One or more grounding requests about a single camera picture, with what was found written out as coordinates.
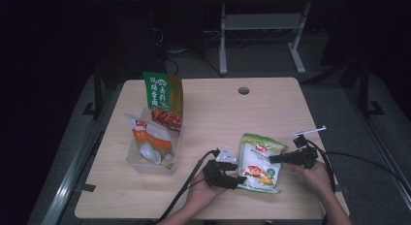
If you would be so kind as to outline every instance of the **human hand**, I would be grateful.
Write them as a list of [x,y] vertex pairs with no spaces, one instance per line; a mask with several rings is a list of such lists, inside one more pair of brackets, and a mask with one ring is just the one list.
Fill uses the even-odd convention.
[[314,190],[317,197],[322,197],[324,194],[332,193],[329,174],[327,173],[326,165],[316,161],[314,167],[306,169],[299,165],[290,164],[290,169],[302,175],[305,183]]
[[203,171],[200,171],[192,180],[188,190],[185,207],[190,207],[196,212],[199,212],[208,207],[215,198],[227,191],[226,188],[218,186],[208,186],[204,180]]

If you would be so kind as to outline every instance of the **green snack bag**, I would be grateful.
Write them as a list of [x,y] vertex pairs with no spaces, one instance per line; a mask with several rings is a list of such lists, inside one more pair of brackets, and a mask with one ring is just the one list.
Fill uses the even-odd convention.
[[183,114],[181,79],[167,74],[142,73],[151,119],[168,130],[180,131]]
[[271,164],[269,157],[280,154],[287,146],[268,137],[244,134],[239,147],[238,175],[247,177],[239,188],[252,191],[279,193],[275,189],[281,164]]

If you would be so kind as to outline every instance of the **hole in table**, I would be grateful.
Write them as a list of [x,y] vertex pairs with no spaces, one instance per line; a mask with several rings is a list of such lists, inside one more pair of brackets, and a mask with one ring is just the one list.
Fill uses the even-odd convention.
[[250,89],[248,87],[240,87],[238,89],[238,93],[241,95],[247,95],[250,92]]

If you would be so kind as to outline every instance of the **wooden table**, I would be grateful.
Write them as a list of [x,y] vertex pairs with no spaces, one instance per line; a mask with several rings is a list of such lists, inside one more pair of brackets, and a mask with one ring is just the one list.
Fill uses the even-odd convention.
[[[238,93],[247,87],[249,94]],[[79,218],[158,218],[168,207],[197,161],[209,150],[228,145],[238,155],[244,133],[271,137],[293,151],[292,132],[316,128],[295,79],[183,80],[184,117],[176,172],[144,175],[126,161],[132,133],[124,114],[146,107],[143,80],[124,84],[105,137],[89,173],[93,192],[82,191]],[[318,133],[306,137],[323,148]],[[300,176],[283,166],[280,194],[229,190],[195,219],[321,219],[324,209]],[[346,208],[341,195],[337,196]],[[174,210],[181,207],[183,195]]]

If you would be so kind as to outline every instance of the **forearm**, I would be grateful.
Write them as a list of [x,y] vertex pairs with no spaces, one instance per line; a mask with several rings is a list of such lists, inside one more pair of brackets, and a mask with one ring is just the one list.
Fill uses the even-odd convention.
[[190,209],[189,207],[182,207],[181,209],[177,210],[173,214],[169,215],[166,219],[161,221],[160,225],[183,225],[186,224],[194,215],[196,215],[197,211]]
[[345,212],[342,205],[338,202],[335,195],[331,193],[326,193],[318,195],[319,200],[323,204],[324,209],[327,213],[327,218],[330,225],[352,225],[350,218]]

